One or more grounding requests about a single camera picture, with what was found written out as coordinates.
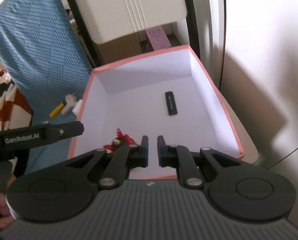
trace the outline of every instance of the human hand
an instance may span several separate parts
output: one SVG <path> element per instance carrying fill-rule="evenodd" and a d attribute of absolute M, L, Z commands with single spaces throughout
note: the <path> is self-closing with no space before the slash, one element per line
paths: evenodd
<path fill-rule="evenodd" d="M 12 175 L 7 182 L 7 188 L 15 179 L 15 176 Z M 11 224 L 11 222 L 14 221 L 14 218 L 10 214 L 9 207 L 6 204 L 5 196 L 2 193 L 0 193 L 0 213 L 4 216 L 0 219 L 0 229 L 3 229 Z"/>

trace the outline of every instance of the gray gripper base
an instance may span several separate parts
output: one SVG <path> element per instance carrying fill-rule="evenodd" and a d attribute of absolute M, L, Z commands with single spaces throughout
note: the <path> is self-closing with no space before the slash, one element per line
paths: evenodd
<path fill-rule="evenodd" d="M 118 189 L 101 191 L 76 217 L 53 224 L 17 220 L 0 235 L 5 240 L 297 240 L 298 229 L 286 219 L 232 220 L 203 192 L 176 180 L 126 180 Z"/>

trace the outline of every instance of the white logo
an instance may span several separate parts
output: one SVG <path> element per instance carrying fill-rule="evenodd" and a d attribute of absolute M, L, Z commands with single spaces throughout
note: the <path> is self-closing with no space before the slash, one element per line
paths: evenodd
<path fill-rule="evenodd" d="M 153 181 L 150 181 L 150 182 L 147 183 L 147 186 L 149 186 L 149 187 L 151 187 L 153 185 L 155 185 L 155 183 Z"/>
<path fill-rule="evenodd" d="M 27 140 L 33 140 L 39 138 L 39 133 L 34 133 L 31 135 L 27 135 L 27 136 L 17 136 L 16 138 L 6 138 L 5 139 L 5 143 L 9 144 L 9 143 L 15 143 L 15 142 L 22 142 L 22 141 L 27 141 Z"/>

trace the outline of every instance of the black circular disc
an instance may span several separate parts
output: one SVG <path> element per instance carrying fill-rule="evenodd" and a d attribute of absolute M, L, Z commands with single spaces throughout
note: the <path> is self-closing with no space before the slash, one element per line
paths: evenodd
<path fill-rule="evenodd" d="M 241 166 L 223 169 L 210 183 L 208 195 L 224 213 L 256 222 L 287 216 L 296 198 L 294 186 L 283 176 Z"/>
<path fill-rule="evenodd" d="M 57 222 L 83 211 L 94 190 L 77 169 L 41 170 L 18 178 L 6 194 L 14 217 L 33 222 Z"/>

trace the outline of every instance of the open box with pink rim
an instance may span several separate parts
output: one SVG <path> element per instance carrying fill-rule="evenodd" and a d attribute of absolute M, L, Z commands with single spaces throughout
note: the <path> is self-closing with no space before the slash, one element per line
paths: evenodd
<path fill-rule="evenodd" d="M 167 91 L 174 94 L 176 115 L 168 114 Z M 148 167 L 133 169 L 130 179 L 176 176 L 175 169 L 159 167 L 159 135 L 190 151 L 209 147 L 239 159 L 245 155 L 220 92 L 188 45 L 94 69 L 77 120 L 85 130 L 71 140 L 69 158 L 110 144 L 117 128 L 137 143 L 149 137 Z"/>

